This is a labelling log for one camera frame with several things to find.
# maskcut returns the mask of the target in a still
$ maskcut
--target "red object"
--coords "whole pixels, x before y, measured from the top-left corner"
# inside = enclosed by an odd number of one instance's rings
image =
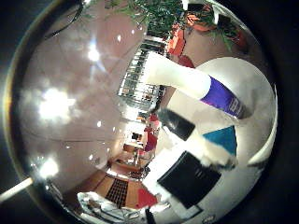
[[[152,132],[152,128],[150,127],[146,127],[143,132],[148,133],[148,132]]]
[[[138,204],[136,207],[143,208],[145,206],[153,206],[157,203],[157,198],[149,193],[146,189],[138,190]]]
[[[157,137],[148,132],[148,142],[144,148],[145,151],[151,151],[157,146]]]
[[[174,32],[174,37],[169,40],[167,52],[173,55],[180,55],[185,47],[184,31],[177,28]]]
[[[236,44],[239,50],[241,50],[243,53],[249,52],[249,44],[244,37],[242,31],[238,31],[236,36],[232,38],[232,41]]]
[[[185,67],[195,68],[193,62],[187,55],[178,56],[178,64]]]
[[[149,116],[149,120],[150,120],[150,121],[156,121],[156,120],[158,120],[158,117],[157,117],[157,115],[155,115],[155,114],[150,114],[150,116]]]

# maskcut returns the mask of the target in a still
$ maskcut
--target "orange pot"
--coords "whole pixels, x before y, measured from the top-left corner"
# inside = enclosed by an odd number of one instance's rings
[[[188,25],[190,25],[195,30],[205,32],[216,28],[216,26],[207,26],[204,22],[196,23],[197,21],[199,21],[199,19],[195,15],[190,14],[187,16]]]

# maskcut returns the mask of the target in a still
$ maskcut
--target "green plant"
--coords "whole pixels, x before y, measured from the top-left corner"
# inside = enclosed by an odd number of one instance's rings
[[[179,0],[122,0],[115,5],[113,13],[125,14],[138,25],[150,25],[157,33],[169,34],[173,24],[182,24]]]
[[[200,24],[203,26],[213,26],[214,24],[214,11],[210,4],[205,4],[199,11],[190,11],[189,15],[194,15],[197,20],[194,20],[195,24]]]

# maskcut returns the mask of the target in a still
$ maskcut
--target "purple label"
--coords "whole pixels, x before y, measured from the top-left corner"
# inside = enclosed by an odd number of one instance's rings
[[[211,78],[209,92],[201,101],[213,105],[234,117],[240,118],[242,116],[242,103],[214,77]]]

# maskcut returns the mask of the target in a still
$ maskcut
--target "ceiling light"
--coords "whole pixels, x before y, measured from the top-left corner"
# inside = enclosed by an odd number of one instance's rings
[[[101,121],[101,120],[97,121],[96,126],[97,126],[98,128],[101,127],[101,126],[102,126],[102,121]]]

